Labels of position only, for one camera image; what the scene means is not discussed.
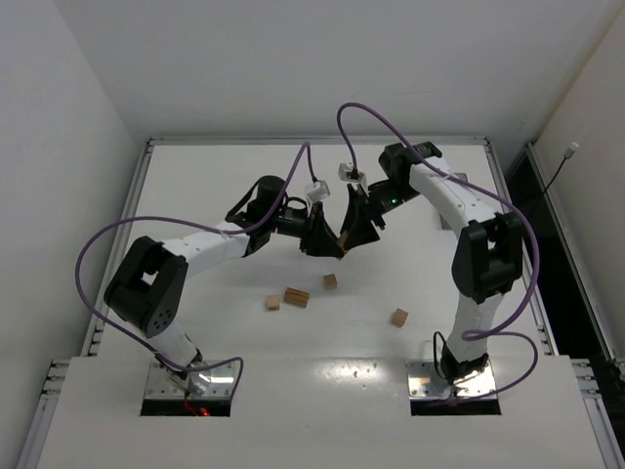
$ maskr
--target wooden cube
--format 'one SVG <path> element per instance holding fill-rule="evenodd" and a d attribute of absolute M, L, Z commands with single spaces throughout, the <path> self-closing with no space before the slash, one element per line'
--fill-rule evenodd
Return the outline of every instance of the wooden cube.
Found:
<path fill-rule="evenodd" d="M 301 306 L 306 308 L 309 304 L 311 295 L 306 291 L 296 290 L 295 288 L 287 288 L 284 292 L 284 303 Z"/>
<path fill-rule="evenodd" d="M 336 290 L 336 287 L 339 283 L 336 280 L 336 276 L 334 274 L 330 274 L 329 276 L 323 276 L 323 288 L 326 290 Z"/>
<path fill-rule="evenodd" d="M 393 317 L 391 318 L 391 322 L 397 327 L 402 327 L 406 324 L 406 320 L 408 319 L 408 313 L 400 308 L 397 308 L 393 313 Z"/>
<path fill-rule="evenodd" d="M 277 311 L 280 309 L 280 297 L 277 295 L 268 296 L 265 304 L 268 310 Z"/>

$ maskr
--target white wall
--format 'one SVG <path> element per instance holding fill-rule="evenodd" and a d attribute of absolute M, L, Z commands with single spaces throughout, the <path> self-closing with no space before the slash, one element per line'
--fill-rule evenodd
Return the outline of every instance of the white wall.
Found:
<path fill-rule="evenodd" d="M 51 0 L 0 3 L 0 467 L 13 467 L 46 370 L 79 353 L 86 238 L 121 213 L 139 146 Z M 95 295 L 106 243 L 85 273 Z"/>
<path fill-rule="evenodd" d="M 56 0 L 141 135 L 335 134 L 344 101 L 509 162 L 620 0 Z M 362 115 L 357 133 L 383 133 Z"/>
<path fill-rule="evenodd" d="M 564 149 L 580 145 L 551 189 L 625 353 L 625 12 L 616 19 L 537 142 L 551 178 Z"/>

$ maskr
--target white table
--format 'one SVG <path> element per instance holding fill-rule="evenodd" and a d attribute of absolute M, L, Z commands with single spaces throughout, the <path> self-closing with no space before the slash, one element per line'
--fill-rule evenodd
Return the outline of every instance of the white table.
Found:
<path fill-rule="evenodd" d="M 370 182 L 383 177 L 383 145 L 356 146 Z M 496 190 L 482 143 L 439 147 L 454 171 Z M 157 145 L 140 178 L 136 213 L 217 223 L 258 177 L 284 176 L 297 149 Z M 332 191 L 326 215 L 338 231 L 347 190 L 336 173 L 349 156 L 342 145 L 312 151 L 315 172 Z M 291 194 L 302 195 L 307 171 L 301 164 Z M 107 328 L 97 357 L 71 362 L 38 467 L 604 467 L 565 357 L 541 356 L 529 379 L 500 396 L 502 415 L 410 415 L 403 363 L 431 358 L 433 332 L 450 331 L 456 240 L 424 197 L 385 220 L 381 241 L 340 262 L 306 257 L 296 239 L 275 235 L 250 258 L 187 282 L 177 320 L 191 340 L 209 360 L 246 360 L 230 418 L 139 416 L 149 353 Z M 188 233 L 141 223 L 130 240 Z M 330 273 L 339 288 L 326 292 L 320 278 Z M 265 297 L 285 286 L 309 291 L 309 306 L 266 311 Z M 496 323 L 523 292 L 518 281 Z M 401 329 L 389 324 L 395 308 L 410 313 Z M 511 330 L 539 340 L 530 310 Z M 531 360 L 527 345 L 514 339 L 490 339 L 489 351 L 499 386 Z M 377 366 L 354 376 L 341 371 L 351 359 Z"/>

